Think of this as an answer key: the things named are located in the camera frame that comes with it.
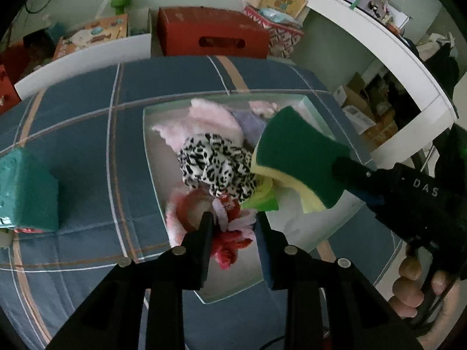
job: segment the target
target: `bed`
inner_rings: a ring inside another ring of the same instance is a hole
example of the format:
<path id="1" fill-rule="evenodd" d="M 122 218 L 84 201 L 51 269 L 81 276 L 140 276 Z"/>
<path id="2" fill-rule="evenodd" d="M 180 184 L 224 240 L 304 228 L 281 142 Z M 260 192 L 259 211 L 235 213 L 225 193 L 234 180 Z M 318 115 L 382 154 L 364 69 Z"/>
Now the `bed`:
<path id="1" fill-rule="evenodd" d="M 146 261 L 169 249 L 146 160 L 143 110 L 190 97 L 264 92 L 308 96 L 337 140 L 361 163 L 371 161 L 316 76 L 272 60 L 160 57 L 109 66 L 42 90 L 0 117 L 0 156 L 24 146 L 59 180 L 60 230 L 19 234 L 0 250 L 0 306 L 28 348 L 43 349 L 119 259 Z M 401 246 L 365 208 L 328 243 L 373 283 Z M 283 334 L 285 307 L 286 294 L 264 282 L 213 304 L 184 292 L 186 345 L 260 348 Z"/>

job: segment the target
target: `wall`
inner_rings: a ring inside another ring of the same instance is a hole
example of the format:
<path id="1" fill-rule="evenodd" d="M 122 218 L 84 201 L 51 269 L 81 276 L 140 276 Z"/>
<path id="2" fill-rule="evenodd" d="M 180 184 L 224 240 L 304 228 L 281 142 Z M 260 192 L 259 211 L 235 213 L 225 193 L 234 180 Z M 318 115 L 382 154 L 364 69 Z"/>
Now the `wall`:
<path id="1" fill-rule="evenodd" d="M 36 10 L 46 1 L 30 0 L 28 7 Z M 68 28 L 89 22 L 96 17 L 104 1 L 109 0 L 52 0 L 39 14 L 28 15 L 23 11 L 14 26 L 12 40 L 43 28 L 45 14 L 50 14 L 53 20 L 64 23 Z M 421 37 L 440 8 L 437 0 L 394 0 L 394 2 L 397 7 L 414 17 L 406 31 L 411 39 Z M 134 0 L 130 13 L 132 9 L 141 7 L 157 10 L 162 5 L 205 5 L 240 10 L 242 0 Z M 109 4 L 104 5 L 103 16 L 112 13 Z M 341 84 L 346 84 L 355 72 L 363 72 L 374 59 L 372 53 L 353 37 L 316 13 L 309 14 L 304 23 L 304 30 L 306 35 L 297 47 L 293 60 L 301 67 L 314 71 L 331 91 Z"/>
<path id="2" fill-rule="evenodd" d="M 422 38 L 442 7 L 438 0 L 391 0 L 391 5 L 412 17 L 404 36 L 414 43 Z"/>
<path id="3" fill-rule="evenodd" d="M 462 36 L 456 23 L 451 18 L 447 10 L 441 8 L 439 14 L 427 30 L 427 34 L 438 33 L 447 35 L 449 32 L 454 36 L 457 51 L 459 53 L 457 57 L 457 64 L 459 65 L 459 74 L 462 75 L 467 72 L 467 41 Z"/>

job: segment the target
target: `scouring sponge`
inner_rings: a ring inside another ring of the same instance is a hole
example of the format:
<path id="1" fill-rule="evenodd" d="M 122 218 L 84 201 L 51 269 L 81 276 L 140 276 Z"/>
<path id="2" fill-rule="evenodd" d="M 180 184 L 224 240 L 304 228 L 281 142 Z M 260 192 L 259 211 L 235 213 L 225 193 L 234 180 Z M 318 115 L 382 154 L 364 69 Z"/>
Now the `scouring sponge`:
<path id="1" fill-rule="evenodd" d="M 332 208 L 344 185 L 332 176 L 337 157 L 350 150 L 309 125 L 292 107 L 268 122 L 251 160 L 251 172 L 281 181 L 295 189 L 305 213 Z"/>

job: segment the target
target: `white table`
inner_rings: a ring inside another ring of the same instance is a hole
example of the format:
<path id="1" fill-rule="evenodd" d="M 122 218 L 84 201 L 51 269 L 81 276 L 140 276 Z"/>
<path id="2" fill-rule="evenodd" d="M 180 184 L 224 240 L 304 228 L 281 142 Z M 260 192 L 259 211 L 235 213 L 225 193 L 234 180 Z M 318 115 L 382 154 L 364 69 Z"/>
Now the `white table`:
<path id="1" fill-rule="evenodd" d="M 370 50 L 404 86 L 421 113 L 372 152 L 379 168 L 392 168 L 428 145 L 457 120 L 441 86 L 410 49 L 365 12 L 345 0 L 308 0 L 307 7 L 331 20 Z"/>

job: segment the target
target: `red box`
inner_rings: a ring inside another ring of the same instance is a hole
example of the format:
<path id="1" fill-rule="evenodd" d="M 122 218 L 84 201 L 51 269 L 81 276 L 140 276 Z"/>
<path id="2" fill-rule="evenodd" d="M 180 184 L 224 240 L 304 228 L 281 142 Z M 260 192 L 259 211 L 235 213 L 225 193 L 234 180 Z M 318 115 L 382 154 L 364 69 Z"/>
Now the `red box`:
<path id="1" fill-rule="evenodd" d="M 170 55 L 225 55 L 265 59 L 269 33 L 243 13 L 198 7 L 159 9 L 157 35 Z"/>
<path id="2" fill-rule="evenodd" d="M 6 73 L 5 66 L 0 64 L 0 114 L 11 109 L 20 102 L 21 99 L 15 90 L 15 86 Z"/>

